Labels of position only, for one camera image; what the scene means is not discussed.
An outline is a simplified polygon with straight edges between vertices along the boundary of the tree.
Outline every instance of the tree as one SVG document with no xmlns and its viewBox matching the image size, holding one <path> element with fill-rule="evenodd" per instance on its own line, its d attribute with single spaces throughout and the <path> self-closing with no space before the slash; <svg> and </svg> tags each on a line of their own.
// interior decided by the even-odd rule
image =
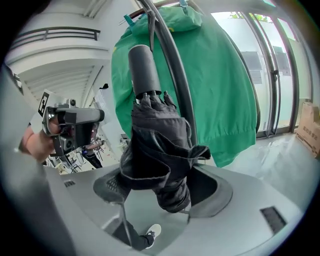
<svg viewBox="0 0 320 256">
<path fill-rule="evenodd" d="M 255 14 L 255 17 L 252 13 L 250 13 L 250 16 L 254 19 L 255 17 L 258 19 L 258 21 L 261 22 L 268 22 L 268 23 L 273 23 L 272 20 L 270 18 L 268 18 L 267 16 L 264 15 L 260 15 L 260 14 Z M 230 19 L 244 19 L 244 17 L 242 16 L 241 13 L 238 12 L 231 12 Z"/>
</svg>

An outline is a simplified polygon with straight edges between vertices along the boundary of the green jacket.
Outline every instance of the green jacket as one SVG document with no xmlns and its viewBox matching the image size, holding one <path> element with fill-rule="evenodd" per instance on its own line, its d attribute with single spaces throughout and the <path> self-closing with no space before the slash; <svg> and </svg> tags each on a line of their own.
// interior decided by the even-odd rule
<svg viewBox="0 0 320 256">
<path fill-rule="evenodd" d="M 256 142 L 257 111 L 246 69 L 225 32 L 213 17 L 191 7 L 162 7 L 179 50 L 190 93 L 198 144 L 209 146 L 215 164 L 224 167 Z M 131 135 L 131 110 L 135 95 L 128 52 L 135 45 L 149 45 L 147 16 L 128 28 L 116 43 L 111 63 L 115 111 L 124 132 Z M 157 37 L 153 57 L 162 91 L 177 98 Z"/>
</svg>

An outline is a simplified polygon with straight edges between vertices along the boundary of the cardboard box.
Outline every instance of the cardboard box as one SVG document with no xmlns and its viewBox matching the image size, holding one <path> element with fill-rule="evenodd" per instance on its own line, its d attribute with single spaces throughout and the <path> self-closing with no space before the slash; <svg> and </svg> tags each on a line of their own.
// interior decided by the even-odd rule
<svg viewBox="0 0 320 256">
<path fill-rule="evenodd" d="M 319 108 L 310 102 L 302 104 L 301 118 L 296 136 L 312 152 L 320 157 L 320 116 Z"/>
</svg>

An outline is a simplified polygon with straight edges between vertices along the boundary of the hand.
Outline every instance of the hand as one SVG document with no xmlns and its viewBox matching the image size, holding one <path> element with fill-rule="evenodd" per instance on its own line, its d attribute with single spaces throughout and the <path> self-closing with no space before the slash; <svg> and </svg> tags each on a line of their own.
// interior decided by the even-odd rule
<svg viewBox="0 0 320 256">
<path fill-rule="evenodd" d="M 60 128 L 57 117 L 50 120 L 49 128 L 52 133 L 59 133 Z M 35 134 L 30 125 L 24 132 L 19 148 L 22 152 L 33 156 L 40 163 L 46 160 L 55 149 L 51 137 L 46 135 L 43 130 Z"/>
</svg>

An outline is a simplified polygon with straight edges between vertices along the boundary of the ceiling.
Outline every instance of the ceiling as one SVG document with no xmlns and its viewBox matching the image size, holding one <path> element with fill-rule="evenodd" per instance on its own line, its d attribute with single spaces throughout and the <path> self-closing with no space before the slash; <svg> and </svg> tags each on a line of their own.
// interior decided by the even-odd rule
<svg viewBox="0 0 320 256">
<path fill-rule="evenodd" d="M 53 0 L 42 12 L 80 14 L 94 19 L 105 8 L 105 3 L 110 0 Z"/>
<path fill-rule="evenodd" d="M 34 76 L 23 82 L 37 101 L 40 101 L 47 89 L 64 98 L 76 100 L 76 105 L 80 107 L 100 68 L 101 66 L 94 65 L 70 66 L 41 74 L 34 70 Z"/>
</svg>

